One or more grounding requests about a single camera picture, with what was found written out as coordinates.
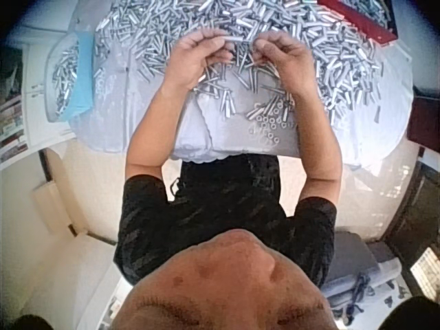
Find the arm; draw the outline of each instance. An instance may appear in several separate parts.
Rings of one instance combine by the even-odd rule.
[[[232,58],[223,30],[199,30],[180,39],[170,57],[164,82],[131,137],[125,177],[148,174],[162,180],[162,165],[174,147],[177,124],[188,92],[207,65]]]
[[[299,148],[307,179],[300,200],[322,197],[337,204],[342,176],[338,141],[318,96],[313,58],[305,45],[283,32],[265,32],[255,42],[254,60],[272,61],[295,101]]]

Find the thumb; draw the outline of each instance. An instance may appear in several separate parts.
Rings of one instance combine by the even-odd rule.
[[[257,39],[255,41],[255,47],[260,53],[262,53],[262,55],[270,59],[274,64],[279,64],[287,56],[273,43],[264,39]]]
[[[205,58],[215,53],[217,50],[225,45],[225,39],[222,36],[217,36],[212,39],[205,39],[196,48],[194,48],[194,53],[196,53],[200,58]]]

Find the nose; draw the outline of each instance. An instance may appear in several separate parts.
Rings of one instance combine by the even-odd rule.
[[[230,230],[214,239],[209,260],[212,277],[229,284],[264,285],[271,281],[276,261],[267,248],[246,230]]]

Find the man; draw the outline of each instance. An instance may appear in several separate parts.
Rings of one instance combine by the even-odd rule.
[[[167,201],[161,168],[182,107],[206,65],[232,59],[225,34],[197,31],[176,44],[131,138],[115,262],[135,287],[113,328],[337,329],[318,287],[333,255],[342,162],[304,45],[280,32],[253,45],[255,63],[272,61],[295,100],[307,174],[295,215],[279,204],[278,160],[268,155],[183,163]]]

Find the black t-shirt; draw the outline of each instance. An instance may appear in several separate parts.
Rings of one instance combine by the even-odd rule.
[[[249,230],[321,286],[333,257],[336,207],[310,197],[286,217],[278,200],[246,184],[188,188],[168,202],[164,183],[137,175],[124,186],[114,261],[136,284],[174,254],[234,228]]]

